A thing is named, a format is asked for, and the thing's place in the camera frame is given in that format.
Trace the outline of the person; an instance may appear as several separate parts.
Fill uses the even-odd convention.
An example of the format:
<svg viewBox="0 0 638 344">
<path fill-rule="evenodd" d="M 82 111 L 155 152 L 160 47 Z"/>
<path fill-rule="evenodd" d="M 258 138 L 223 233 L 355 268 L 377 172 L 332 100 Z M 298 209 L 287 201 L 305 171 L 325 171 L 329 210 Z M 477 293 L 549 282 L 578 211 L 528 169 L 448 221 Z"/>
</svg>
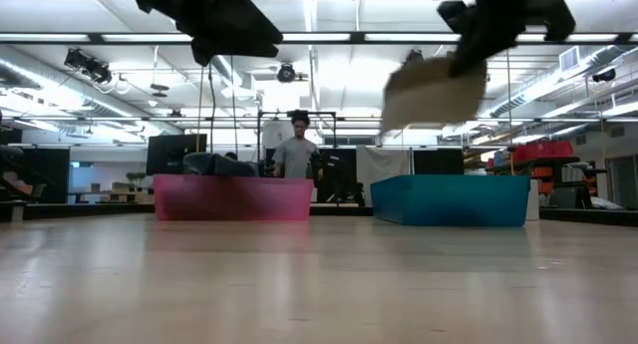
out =
<svg viewBox="0 0 638 344">
<path fill-rule="evenodd" d="M 305 138 L 310 125 L 308 114 L 295 111 L 291 118 L 294 135 L 283 141 L 272 157 L 274 177 L 321 180 L 323 169 L 317 146 Z"/>
</svg>

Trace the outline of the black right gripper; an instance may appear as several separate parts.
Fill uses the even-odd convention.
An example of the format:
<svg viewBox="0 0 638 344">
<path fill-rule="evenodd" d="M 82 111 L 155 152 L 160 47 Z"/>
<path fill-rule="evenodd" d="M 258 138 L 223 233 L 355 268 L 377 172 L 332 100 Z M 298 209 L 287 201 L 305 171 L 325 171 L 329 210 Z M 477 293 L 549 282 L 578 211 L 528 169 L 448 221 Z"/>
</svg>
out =
<svg viewBox="0 0 638 344">
<path fill-rule="evenodd" d="M 449 74 L 458 78 L 493 55 L 514 47 L 527 26 L 544 26 L 545 41 L 565 41 L 576 21 L 564 0 L 475 0 L 475 9 L 461 0 L 437 8 L 447 26 L 459 34 Z"/>
</svg>

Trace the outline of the black screen panel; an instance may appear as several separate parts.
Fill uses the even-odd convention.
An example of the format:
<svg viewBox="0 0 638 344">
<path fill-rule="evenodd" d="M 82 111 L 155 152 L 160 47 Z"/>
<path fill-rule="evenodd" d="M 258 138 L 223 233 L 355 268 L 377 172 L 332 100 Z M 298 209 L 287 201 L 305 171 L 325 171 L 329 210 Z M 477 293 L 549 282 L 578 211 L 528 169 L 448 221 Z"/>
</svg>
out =
<svg viewBox="0 0 638 344">
<path fill-rule="evenodd" d="M 464 155 L 461 150 L 438 149 L 415 151 L 415 174 L 464 174 Z"/>
</svg>

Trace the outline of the tan fabric hat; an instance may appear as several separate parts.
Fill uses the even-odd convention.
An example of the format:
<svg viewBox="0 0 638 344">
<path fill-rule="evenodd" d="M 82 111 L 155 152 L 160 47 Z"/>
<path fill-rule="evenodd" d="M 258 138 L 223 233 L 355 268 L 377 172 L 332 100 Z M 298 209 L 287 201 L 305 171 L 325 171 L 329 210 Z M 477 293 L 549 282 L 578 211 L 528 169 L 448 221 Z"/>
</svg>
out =
<svg viewBox="0 0 638 344">
<path fill-rule="evenodd" d="M 482 62 L 453 78 L 453 62 L 450 56 L 432 57 L 407 63 L 392 73 L 383 92 L 381 132 L 473 119 L 485 93 L 487 65 Z"/>
</svg>

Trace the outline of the black ceiling light fixture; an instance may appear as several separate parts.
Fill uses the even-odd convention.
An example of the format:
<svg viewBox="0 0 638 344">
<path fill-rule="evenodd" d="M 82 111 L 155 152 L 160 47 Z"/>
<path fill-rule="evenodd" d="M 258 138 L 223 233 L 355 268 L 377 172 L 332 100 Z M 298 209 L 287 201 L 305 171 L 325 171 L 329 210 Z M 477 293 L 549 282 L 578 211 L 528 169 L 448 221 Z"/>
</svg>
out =
<svg viewBox="0 0 638 344">
<path fill-rule="evenodd" d="M 69 49 L 64 65 L 87 76 L 95 84 L 108 84 L 113 78 L 108 63 L 85 54 L 81 49 Z"/>
</svg>

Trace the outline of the rack with red crates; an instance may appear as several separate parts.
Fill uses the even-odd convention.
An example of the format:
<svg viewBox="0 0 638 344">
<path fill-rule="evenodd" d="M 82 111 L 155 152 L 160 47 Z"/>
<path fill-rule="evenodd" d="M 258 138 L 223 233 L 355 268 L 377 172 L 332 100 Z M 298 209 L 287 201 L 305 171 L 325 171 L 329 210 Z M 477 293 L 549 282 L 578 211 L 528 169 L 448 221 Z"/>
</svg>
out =
<svg viewBox="0 0 638 344">
<path fill-rule="evenodd" d="M 541 141 L 495 153 L 487 161 L 486 172 L 528 176 L 530 196 L 538 200 L 539 207 L 593 209 L 597 176 L 606 170 L 582 161 L 569 141 Z"/>
</svg>

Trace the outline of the white hanging sheet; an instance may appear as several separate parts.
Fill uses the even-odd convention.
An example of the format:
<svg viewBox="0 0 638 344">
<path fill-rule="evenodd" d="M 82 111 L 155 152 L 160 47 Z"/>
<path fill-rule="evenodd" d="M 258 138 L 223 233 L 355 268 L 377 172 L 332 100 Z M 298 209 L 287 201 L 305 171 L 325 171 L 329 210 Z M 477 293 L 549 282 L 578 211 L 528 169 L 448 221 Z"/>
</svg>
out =
<svg viewBox="0 0 638 344">
<path fill-rule="evenodd" d="M 410 173 L 408 151 L 385 150 L 358 146 L 356 149 L 356 179 L 363 186 L 363 199 L 372 207 L 371 184 L 390 177 Z"/>
</svg>

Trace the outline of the blue plastic bin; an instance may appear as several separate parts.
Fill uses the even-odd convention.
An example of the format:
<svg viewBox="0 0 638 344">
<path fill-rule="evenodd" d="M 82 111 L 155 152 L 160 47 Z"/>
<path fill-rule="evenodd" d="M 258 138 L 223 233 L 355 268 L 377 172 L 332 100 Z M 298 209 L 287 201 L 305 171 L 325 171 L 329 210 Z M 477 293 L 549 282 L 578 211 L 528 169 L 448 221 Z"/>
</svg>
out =
<svg viewBox="0 0 638 344">
<path fill-rule="evenodd" d="M 519 175 L 414 174 L 370 190 L 374 216 L 401 225 L 522 227 L 530 186 Z"/>
</svg>

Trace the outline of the large black monitor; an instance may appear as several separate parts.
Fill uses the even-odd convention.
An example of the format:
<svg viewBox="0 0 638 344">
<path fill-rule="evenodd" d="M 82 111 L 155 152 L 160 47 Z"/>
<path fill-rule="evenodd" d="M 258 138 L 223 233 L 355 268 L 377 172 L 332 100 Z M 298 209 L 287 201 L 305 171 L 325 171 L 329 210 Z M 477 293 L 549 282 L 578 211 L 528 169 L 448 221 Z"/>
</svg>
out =
<svg viewBox="0 0 638 344">
<path fill-rule="evenodd" d="M 162 135 L 149 138 L 146 175 L 183 173 L 183 158 L 206 151 L 207 135 Z"/>
</svg>

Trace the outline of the pink plastic bin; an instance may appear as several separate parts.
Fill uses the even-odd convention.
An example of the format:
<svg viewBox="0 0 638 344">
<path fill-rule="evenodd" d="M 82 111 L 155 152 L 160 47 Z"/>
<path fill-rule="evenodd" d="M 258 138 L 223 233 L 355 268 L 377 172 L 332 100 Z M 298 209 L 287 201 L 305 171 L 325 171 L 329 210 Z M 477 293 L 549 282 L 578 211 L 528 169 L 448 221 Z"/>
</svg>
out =
<svg viewBox="0 0 638 344">
<path fill-rule="evenodd" d="M 310 179 L 197 174 L 154 176 L 160 220 L 301 221 L 310 215 Z"/>
</svg>

